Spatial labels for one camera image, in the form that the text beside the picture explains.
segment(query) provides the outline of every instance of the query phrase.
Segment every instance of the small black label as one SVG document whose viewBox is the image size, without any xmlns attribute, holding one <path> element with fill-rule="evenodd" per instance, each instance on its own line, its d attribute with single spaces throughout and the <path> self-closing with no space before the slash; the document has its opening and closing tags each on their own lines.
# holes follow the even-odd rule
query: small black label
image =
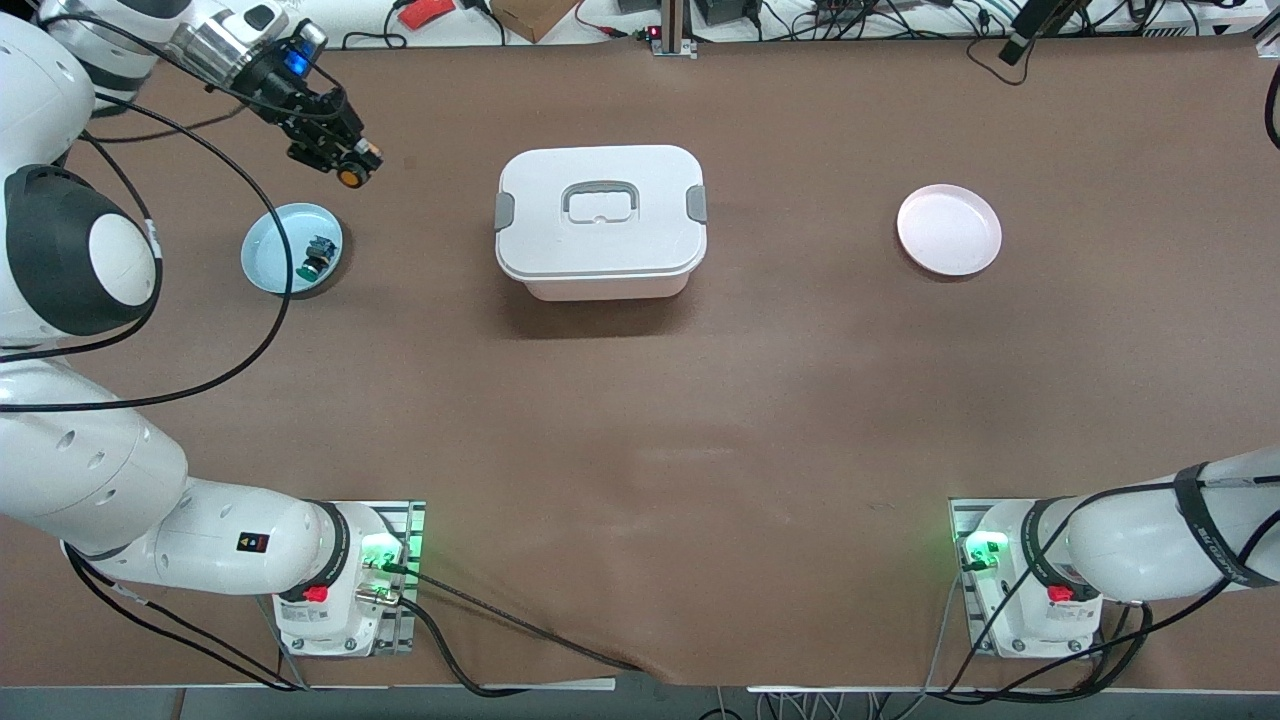
<svg viewBox="0 0 1280 720">
<path fill-rule="evenodd" d="M 266 552 L 266 541 L 269 539 L 271 539 L 271 536 L 264 533 L 241 533 L 241 539 L 236 543 L 236 550 L 241 552 Z"/>
</svg>

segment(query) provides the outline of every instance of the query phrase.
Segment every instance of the red object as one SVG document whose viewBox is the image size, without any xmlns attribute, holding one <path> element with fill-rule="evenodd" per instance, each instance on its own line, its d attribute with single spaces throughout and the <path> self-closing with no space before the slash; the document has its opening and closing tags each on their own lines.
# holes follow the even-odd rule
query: red object
<svg viewBox="0 0 1280 720">
<path fill-rule="evenodd" d="M 307 602 L 324 602 L 329 598 L 329 588 L 324 585 L 311 585 L 302 591 L 302 600 Z"/>
<path fill-rule="evenodd" d="M 453 0 L 417 0 L 399 13 L 401 24 L 417 29 L 435 18 L 453 12 Z"/>
<path fill-rule="evenodd" d="M 1048 601 L 1050 602 L 1070 602 L 1075 597 L 1071 588 L 1066 585 L 1050 585 L 1048 587 Z"/>
</svg>

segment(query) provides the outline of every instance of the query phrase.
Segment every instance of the white container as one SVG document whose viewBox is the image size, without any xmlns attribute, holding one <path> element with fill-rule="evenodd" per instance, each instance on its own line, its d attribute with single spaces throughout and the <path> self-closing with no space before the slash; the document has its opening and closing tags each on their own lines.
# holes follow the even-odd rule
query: white container
<svg viewBox="0 0 1280 720">
<path fill-rule="evenodd" d="M 672 145 L 521 152 L 494 231 L 498 265 L 540 300 L 668 297 L 707 254 L 703 169 Z"/>
</svg>

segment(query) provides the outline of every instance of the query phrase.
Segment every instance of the container lid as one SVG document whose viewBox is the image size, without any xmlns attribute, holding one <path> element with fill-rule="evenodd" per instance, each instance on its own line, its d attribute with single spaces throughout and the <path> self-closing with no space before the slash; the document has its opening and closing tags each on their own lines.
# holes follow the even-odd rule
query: container lid
<svg viewBox="0 0 1280 720">
<path fill-rule="evenodd" d="M 681 147 L 530 150 L 498 190 L 498 263 L 520 281 L 677 275 L 707 251 L 703 169 Z"/>
</svg>

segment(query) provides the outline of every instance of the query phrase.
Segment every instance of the red button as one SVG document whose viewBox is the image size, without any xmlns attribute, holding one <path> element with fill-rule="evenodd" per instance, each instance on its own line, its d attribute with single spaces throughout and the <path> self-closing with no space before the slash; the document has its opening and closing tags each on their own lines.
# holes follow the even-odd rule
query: red button
<svg viewBox="0 0 1280 720">
<path fill-rule="evenodd" d="M 1048 601 L 1050 602 L 1070 602 L 1075 597 L 1071 588 L 1066 585 L 1050 585 L 1048 587 Z"/>
</svg>

